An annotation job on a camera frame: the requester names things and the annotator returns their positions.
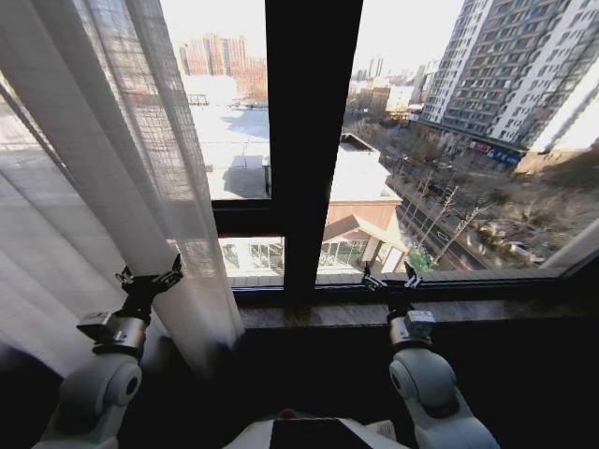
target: black clamp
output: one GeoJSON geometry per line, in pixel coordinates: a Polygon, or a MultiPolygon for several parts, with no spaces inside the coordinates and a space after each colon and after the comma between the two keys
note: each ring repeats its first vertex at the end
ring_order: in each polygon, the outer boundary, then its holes
{"type": "Polygon", "coordinates": [[[116,316],[131,316],[150,324],[152,302],[156,295],[166,292],[183,277],[181,255],[177,254],[172,269],[159,276],[133,276],[129,267],[125,267],[116,278],[121,288],[128,294],[123,307],[116,316]]]}
{"type": "Polygon", "coordinates": [[[366,264],[366,267],[364,268],[362,283],[370,290],[379,292],[385,296],[385,301],[387,302],[389,309],[389,314],[387,316],[389,322],[398,316],[405,316],[406,313],[414,309],[409,302],[404,300],[403,296],[409,291],[406,289],[416,289],[422,283],[422,276],[418,276],[416,270],[413,269],[410,264],[407,262],[403,263],[405,264],[405,272],[408,276],[408,280],[403,284],[402,288],[389,285],[387,282],[375,278],[371,274],[371,269],[368,264],[366,264]]]}

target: building roof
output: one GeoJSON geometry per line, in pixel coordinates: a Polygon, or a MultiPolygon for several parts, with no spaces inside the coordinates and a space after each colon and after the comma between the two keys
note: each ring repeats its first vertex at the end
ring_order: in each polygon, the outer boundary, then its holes
{"type": "Polygon", "coordinates": [[[390,225],[388,229],[383,230],[380,227],[371,224],[367,220],[352,214],[325,226],[323,242],[327,243],[330,240],[341,237],[349,232],[360,230],[369,236],[382,240],[383,242],[388,243],[389,245],[405,253],[407,249],[400,240],[399,232],[394,232],[395,230],[393,229],[392,225],[390,225]]]}
{"type": "Polygon", "coordinates": [[[330,190],[331,201],[397,198],[387,188],[389,172],[378,162],[380,152],[353,135],[343,135],[330,190]]]}

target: low building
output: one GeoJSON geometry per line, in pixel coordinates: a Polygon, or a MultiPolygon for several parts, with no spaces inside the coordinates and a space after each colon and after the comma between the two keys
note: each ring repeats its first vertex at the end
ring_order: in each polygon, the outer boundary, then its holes
{"type": "Polygon", "coordinates": [[[408,109],[414,86],[391,86],[386,104],[387,112],[403,112],[408,109]]]}
{"type": "Polygon", "coordinates": [[[387,101],[389,100],[389,94],[391,89],[388,87],[374,87],[373,88],[373,98],[371,99],[371,104],[368,107],[368,111],[373,116],[382,116],[385,115],[387,110],[387,101]]]}
{"type": "MultiPolygon", "coordinates": [[[[403,271],[407,248],[395,213],[401,200],[386,186],[389,172],[379,164],[379,157],[379,151],[363,140],[342,135],[319,273],[355,274],[366,264],[373,273],[403,271]]],[[[283,238],[220,239],[220,244],[230,277],[270,277],[270,283],[282,280],[283,238]]]]}

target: sign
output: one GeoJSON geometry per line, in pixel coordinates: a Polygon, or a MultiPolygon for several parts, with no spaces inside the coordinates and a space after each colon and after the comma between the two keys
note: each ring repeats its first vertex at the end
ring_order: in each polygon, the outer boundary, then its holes
{"type": "Polygon", "coordinates": [[[510,150],[503,150],[499,148],[491,148],[487,151],[487,157],[495,159],[496,161],[503,162],[509,166],[514,166],[522,159],[522,154],[519,152],[512,152],[510,150]]]}
{"type": "Polygon", "coordinates": [[[490,149],[490,145],[485,145],[484,143],[472,141],[470,142],[470,148],[477,152],[488,152],[490,149]]]}

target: high-rise building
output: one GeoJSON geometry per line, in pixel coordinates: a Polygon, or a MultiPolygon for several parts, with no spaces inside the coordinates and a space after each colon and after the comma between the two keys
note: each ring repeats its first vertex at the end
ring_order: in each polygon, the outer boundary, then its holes
{"type": "Polygon", "coordinates": [[[217,33],[204,35],[204,48],[211,75],[226,75],[225,49],[223,39],[217,33]]]}
{"type": "Polygon", "coordinates": [[[414,75],[414,90],[412,91],[412,97],[410,98],[410,103],[420,103],[422,101],[422,87],[424,85],[424,71],[426,69],[425,65],[420,65],[416,74],[414,75]]]}
{"type": "Polygon", "coordinates": [[[247,56],[245,55],[245,37],[230,37],[228,42],[228,57],[231,67],[231,76],[237,77],[246,69],[247,56]]]}
{"type": "Polygon", "coordinates": [[[231,76],[231,53],[228,39],[221,39],[221,47],[223,48],[223,63],[225,64],[225,75],[231,76]]]}
{"type": "Polygon", "coordinates": [[[431,91],[431,86],[432,86],[432,80],[434,79],[434,75],[435,73],[437,73],[437,70],[439,69],[439,60],[438,59],[431,59],[425,69],[424,69],[424,80],[422,81],[422,94],[421,94],[421,101],[425,102],[427,101],[427,98],[429,97],[429,92],[431,91]]]}
{"type": "Polygon", "coordinates": [[[361,68],[356,74],[356,81],[364,81],[368,78],[368,70],[361,68]]]}
{"type": "Polygon", "coordinates": [[[177,42],[173,44],[175,50],[175,59],[177,60],[177,66],[184,73],[184,75],[190,75],[189,73],[189,61],[187,60],[187,44],[184,42],[177,42]]]}
{"type": "Polygon", "coordinates": [[[422,118],[551,149],[597,82],[598,0],[466,0],[422,118]]]}
{"type": "Polygon", "coordinates": [[[376,77],[380,77],[383,72],[383,58],[377,56],[376,58],[372,58],[371,62],[368,66],[368,78],[373,79],[376,77]]]}
{"type": "Polygon", "coordinates": [[[206,48],[204,46],[204,39],[191,39],[189,44],[184,48],[179,47],[180,51],[184,51],[185,57],[181,58],[182,61],[187,61],[187,67],[189,75],[209,75],[210,69],[208,65],[208,59],[206,57],[206,48]]]}

